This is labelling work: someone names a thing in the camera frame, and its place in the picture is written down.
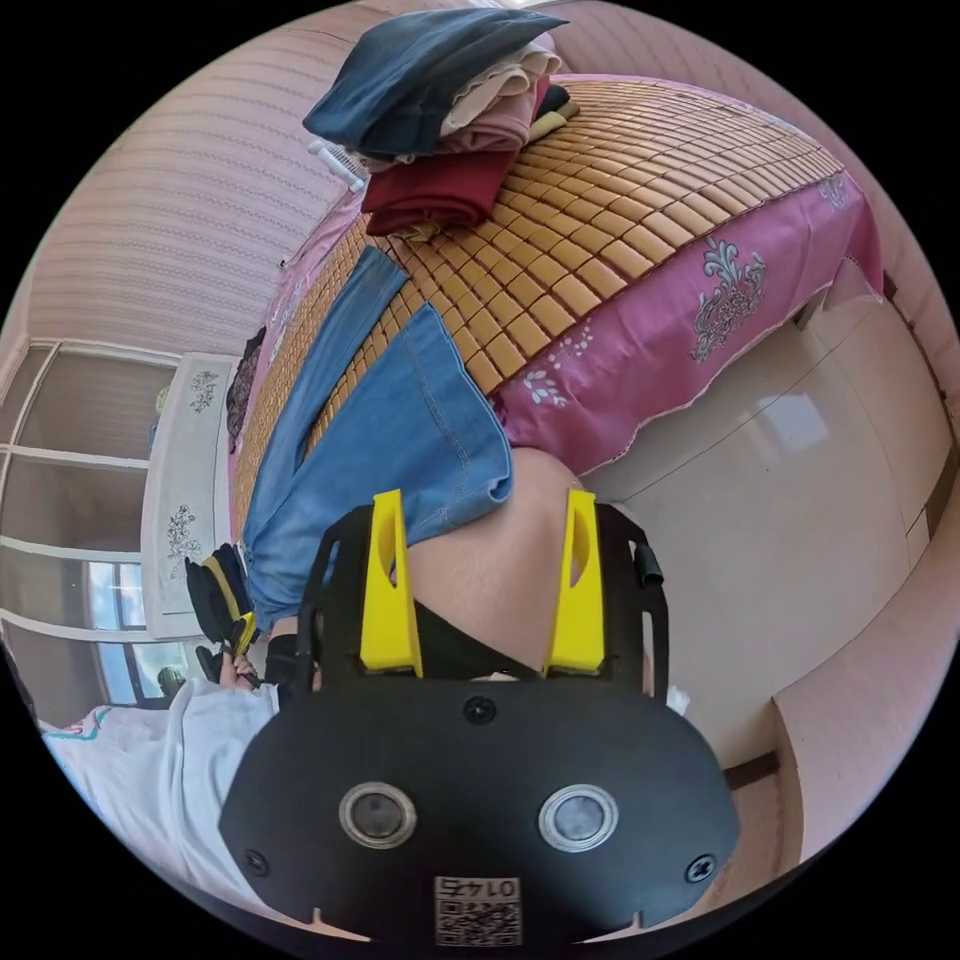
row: screw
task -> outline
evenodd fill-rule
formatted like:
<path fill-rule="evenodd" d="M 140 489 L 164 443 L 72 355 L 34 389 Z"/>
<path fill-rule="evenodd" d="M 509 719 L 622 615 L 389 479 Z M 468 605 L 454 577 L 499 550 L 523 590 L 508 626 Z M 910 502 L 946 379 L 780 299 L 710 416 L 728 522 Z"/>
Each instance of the screw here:
<path fill-rule="evenodd" d="M 256 850 L 245 850 L 243 859 L 246 861 L 247 869 L 255 877 L 265 877 L 270 872 L 270 865 L 262 853 Z"/>
<path fill-rule="evenodd" d="M 705 853 L 703 856 L 697 857 L 697 859 L 687 867 L 687 883 L 703 883 L 707 877 L 713 875 L 713 871 L 716 869 L 716 858 L 712 857 L 709 853 Z"/>
<path fill-rule="evenodd" d="M 463 715 L 468 723 L 482 727 L 497 715 L 497 705 L 489 697 L 471 697 L 464 704 Z"/>

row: white cabinet door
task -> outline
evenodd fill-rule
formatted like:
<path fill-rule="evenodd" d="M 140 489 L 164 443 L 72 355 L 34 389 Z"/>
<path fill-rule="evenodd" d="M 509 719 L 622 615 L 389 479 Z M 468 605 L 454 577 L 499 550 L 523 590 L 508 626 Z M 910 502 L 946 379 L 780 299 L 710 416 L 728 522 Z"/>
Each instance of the white cabinet door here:
<path fill-rule="evenodd" d="M 184 559 L 201 562 L 230 539 L 226 397 L 237 360 L 184 354 L 150 455 L 141 528 L 147 632 L 196 637 Z"/>

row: printed number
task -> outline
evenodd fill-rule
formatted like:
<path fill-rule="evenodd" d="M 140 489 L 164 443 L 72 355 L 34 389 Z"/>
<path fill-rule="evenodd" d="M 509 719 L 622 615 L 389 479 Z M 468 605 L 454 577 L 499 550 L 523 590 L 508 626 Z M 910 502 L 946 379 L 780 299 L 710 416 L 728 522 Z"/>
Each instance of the printed number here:
<path fill-rule="evenodd" d="M 436 894 L 454 900 L 515 900 L 519 891 L 516 880 L 437 877 Z"/>

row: bed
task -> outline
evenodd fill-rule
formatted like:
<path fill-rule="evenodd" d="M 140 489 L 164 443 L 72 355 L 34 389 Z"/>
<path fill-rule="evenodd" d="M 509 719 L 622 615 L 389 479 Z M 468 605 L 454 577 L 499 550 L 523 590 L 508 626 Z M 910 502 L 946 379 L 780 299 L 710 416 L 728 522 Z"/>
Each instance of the bed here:
<path fill-rule="evenodd" d="M 521 153 L 490 220 L 428 243 L 373 239 L 350 198 L 288 265 L 231 457 L 236 538 L 273 424 L 368 244 L 410 280 L 351 360 L 311 447 L 425 301 L 511 445 L 584 475 L 622 455 L 651 420 L 693 403 L 825 291 L 881 295 L 866 198 L 803 132 L 682 84 L 595 74 L 556 82 L 581 112 Z"/>

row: red cloth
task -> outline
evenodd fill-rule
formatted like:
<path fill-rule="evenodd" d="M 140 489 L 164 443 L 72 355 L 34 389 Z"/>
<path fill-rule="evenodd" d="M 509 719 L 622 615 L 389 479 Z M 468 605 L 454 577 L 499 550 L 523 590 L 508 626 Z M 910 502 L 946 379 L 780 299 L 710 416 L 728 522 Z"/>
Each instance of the red cloth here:
<path fill-rule="evenodd" d="M 534 113 L 549 88 L 549 77 L 537 82 Z M 385 237 L 427 220 L 440 226 L 472 226 L 488 219 L 519 153 L 437 154 L 372 174 L 360 207 L 371 214 L 367 234 Z"/>

